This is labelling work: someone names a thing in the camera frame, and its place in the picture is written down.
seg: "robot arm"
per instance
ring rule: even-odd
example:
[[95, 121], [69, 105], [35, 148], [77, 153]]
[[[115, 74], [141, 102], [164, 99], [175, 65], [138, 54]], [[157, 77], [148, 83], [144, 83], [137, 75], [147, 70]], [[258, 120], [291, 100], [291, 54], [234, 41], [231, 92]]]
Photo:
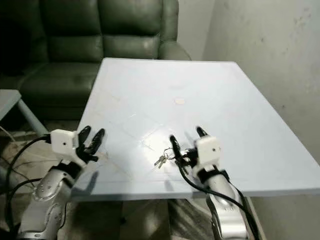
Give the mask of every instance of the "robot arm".
[[196, 130], [200, 139], [195, 141], [195, 148], [187, 149], [183, 152], [183, 155], [176, 138], [173, 135], [170, 136], [176, 164], [186, 181], [188, 179], [183, 168], [191, 166], [194, 178], [199, 179], [211, 192], [219, 193], [220, 196], [207, 194], [206, 198], [212, 215], [214, 239], [248, 239], [249, 231], [246, 226], [246, 217], [243, 216], [237, 205], [230, 200], [226, 200], [229, 198], [233, 202], [244, 204], [238, 190], [229, 182], [227, 172], [219, 169], [220, 144], [215, 137], [209, 136], [201, 127], [197, 127]]
[[105, 130], [98, 131], [89, 147], [85, 147], [84, 141], [90, 130], [87, 126], [79, 135], [75, 131], [60, 129], [50, 133], [52, 150], [61, 162], [49, 170], [33, 192], [31, 202], [23, 213], [17, 239], [56, 239], [73, 185], [87, 163], [98, 160], [94, 154], [102, 142]]

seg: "green leather sofa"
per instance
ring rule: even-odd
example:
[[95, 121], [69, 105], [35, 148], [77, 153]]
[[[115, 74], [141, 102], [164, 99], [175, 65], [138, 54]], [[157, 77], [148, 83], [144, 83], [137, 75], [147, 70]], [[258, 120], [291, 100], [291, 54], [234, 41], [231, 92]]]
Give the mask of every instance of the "green leather sofa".
[[0, 75], [44, 120], [79, 120], [105, 57], [189, 60], [178, 45], [178, 0], [0, 0], [28, 29], [28, 66]]

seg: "black cable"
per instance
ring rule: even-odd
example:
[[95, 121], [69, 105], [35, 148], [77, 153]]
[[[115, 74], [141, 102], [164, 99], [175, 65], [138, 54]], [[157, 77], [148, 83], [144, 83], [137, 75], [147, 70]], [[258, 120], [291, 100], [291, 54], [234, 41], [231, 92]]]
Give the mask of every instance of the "black cable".
[[[4, 183], [4, 190], [5, 190], [5, 194], [6, 194], [6, 198], [5, 198], [5, 201], [6, 201], [6, 205], [5, 205], [5, 211], [4, 211], [4, 217], [5, 217], [5, 221], [10, 229], [10, 231], [12, 231], [14, 229], [14, 224], [13, 224], [13, 214], [12, 214], [12, 208], [11, 208], [11, 203], [9, 201], [10, 199], [10, 196], [12, 196], [12, 192], [11, 192], [11, 195], [10, 195], [10, 174], [11, 172], [13, 171], [13, 166], [14, 164], [16, 163], [16, 161], [18, 160], [18, 158], [20, 157], [20, 155], [28, 148], [30, 147], [32, 144], [38, 142], [38, 141], [47, 141], [48, 140], [48, 135], [45, 135], [45, 136], [42, 136], [42, 137], [39, 137], [39, 138], [36, 138], [34, 140], [32, 140], [31, 142], [27, 143], [23, 148], [21, 148], [18, 153], [14, 156], [14, 158], [12, 159], [12, 161], [10, 162], [10, 165], [7, 169], [7, 172], [6, 172], [6, 176], [5, 176], [5, 183]], [[32, 183], [33, 181], [32, 180], [27, 180], [27, 181], [24, 181], [22, 182], [22, 184], [27, 184], [27, 183]], [[20, 187], [21, 186], [21, 183], [19, 183], [17, 186], [15, 186], [13, 189], [16, 189], [17, 187]]]
[[27, 143], [23, 148], [20, 149], [20, 151], [14, 156], [14, 158], [12, 159], [12, 161], [9, 164], [9, 167], [7, 169], [6, 172], [6, 176], [5, 176], [5, 183], [4, 183], [4, 190], [6, 191], [6, 197], [8, 198], [8, 193], [10, 191], [10, 174], [13, 171], [13, 166], [16, 163], [16, 161], [18, 160], [18, 158], [20, 157], [20, 155], [28, 148], [30, 147], [32, 144], [41, 141], [41, 140], [47, 140], [48, 136], [42, 136], [39, 138], [36, 138], [34, 140], [32, 140], [31, 142]]
[[7, 198], [5, 200], [5, 207], [4, 207], [4, 218], [5, 218], [6, 224], [9, 227], [10, 232], [12, 232], [15, 228], [13, 214], [12, 214], [12, 207], [11, 207], [11, 201], [14, 194], [23, 185], [28, 183], [38, 182], [41, 179], [42, 178], [35, 178], [35, 179], [29, 179], [29, 180], [23, 181], [19, 183], [17, 186], [15, 186], [10, 193], [7, 193]]
[[246, 216], [246, 218], [247, 218], [247, 220], [248, 220], [248, 224], [249, 224], [249, 226], [250, 226], [250, 228], [251, 228], [251, 231], [252, 231], [252, 234], [253, 234], [253, 236], [254, 236], [254, 239], [255, 239], [255, 240], [259, 240], [259, 239], [260, 239], [256, 221], [255, 221], [255, 219], [252, 217], [252, 215], [250, 214], [250, 212], [248, 211], [248, 209], [247, 209], [245, 206], [243, 206], [242, 204], [240, 204], [239, 202], [237, 202], [236, 200], [232, 199], [232, 198], [229, 197], [229, 196], [226, 196], [226, 195], [224, 195], [224, 194], [222, 194], [222, 193], [219, 193], [219, 192], [217, 192], [217, 191], [212, 191], [211, 189], [206, 189], [206, 188], [204, 188], [204, 187], [201, 187], [201, 186], [196, 185], [195, 183], [193, 183], [192, 181], [190, 181], [190, 180], [187, 178], [187, 176], [186, 176], [186, 174], [185, 174], [182, 166], [180, 165], [180, 163], [179, 163], [178, 161], [176, 161], [176, 164], [178, 165], [180, 174], [182, 175], [183, 179], [184, 179], [190, 186], [192, 186], [193, 188], [195, 188], [195, 189], [197, 189], [197, 190], [199, 190], [199, 191], [201, 191], [201, 192], [204, 192], [204, 193], [207, 193], [207, 194], [212, 194], [212, 195], [214, 195], [214, 196], [217, 196], [217, 197], [220, 197], [220, 198], [222, 198], [222, 199], [225, 199], [225, 200], [227, 200], [228, 202], [236, 205], [239, 209], [241, 209], [241, 210], [245, 213], [245, 216]]
[[62, 229], [66, 223], [66, 218], [67, 218], [67, 203], [64, 205], [64, 218], [63, 218], [63, 223], [59, 227], [59, 229]]
[[[2, 159], [6, 164], [10, 165], [10, 162], [7, 159], [3, 158], [2, 156], [0, 157], [0, 159]], [[12, 172], [20, 175], [21, 177], [25, 178], [26, 180], [29, 180], [29, 178], [26, 175], [23, 175], [21, 172], [18, 172], [15, 169], [12, 169]]]
[[59, 161], [59, 160], [58, 159], [52, 159], [52, 160], [48, 159], [48, 160], [37, 160], [37, 161], [25, 161], [25, 162], [22, 162], [22, 163], [18, 164], [17, 166], [15, 166], [13, 169], [16, 170], [16, 169], [20, 168], [21, 166], [27, 165], [27, 164], [33, 164], [33, 163], [39, 164], [39, 163], [57, 162], [57, 161]]

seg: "small table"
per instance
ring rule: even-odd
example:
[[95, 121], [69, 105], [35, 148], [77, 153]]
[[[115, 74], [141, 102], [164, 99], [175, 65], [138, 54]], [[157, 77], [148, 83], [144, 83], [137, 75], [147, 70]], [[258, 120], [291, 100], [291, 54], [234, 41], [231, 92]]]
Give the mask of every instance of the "small table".
[[173, 162], [154, 167], [169, 135], [184, 150], [196, 126], [220, 141], [220, 166], [245, 196], [320, 193], [319, 165], [234, 62], [105, 58], [78, 130], [86, 125], [90, 137], [106, 130], [107, 160], [89, 164], [75, 200], [197, 195]]
[[21, 99], [21, 94], [17, 90], [0, 89], [0, 120], [16, 104], [38, 136], [43, 136], [48, 133], [47, 129]]

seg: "floor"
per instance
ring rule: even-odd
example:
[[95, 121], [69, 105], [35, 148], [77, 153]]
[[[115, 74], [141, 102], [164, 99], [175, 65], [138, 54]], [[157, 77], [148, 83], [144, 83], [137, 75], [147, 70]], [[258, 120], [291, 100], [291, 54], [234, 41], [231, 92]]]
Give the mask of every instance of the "floor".
[[[76, 130], [77, 121], [45, 122], [49, 131], [54, 129]], [[0, 135], [0, 165], [6, 167], [26, 141], [34, 139], [28, 125], [13, 132], [16, 142]], [[28, 148], [16, 163], [17, 172], [28, 178], [40, 178], [54, 164], [50, 145], [38, 142]], [[15, 181], [25, 177], [14, 174]], [[16, 223], [30, 200], [32, 186], [26, 186], [15, 195], [12, 205]], [[70, 202], [67, 205], [66, 222], [58, 232], [58, 240], [207, 240], [212, 236], [210, 217], [204, 199], [157, 199], [138, 201]], [[0, 196], [0, 228], [5, 228], [4, 196]]]

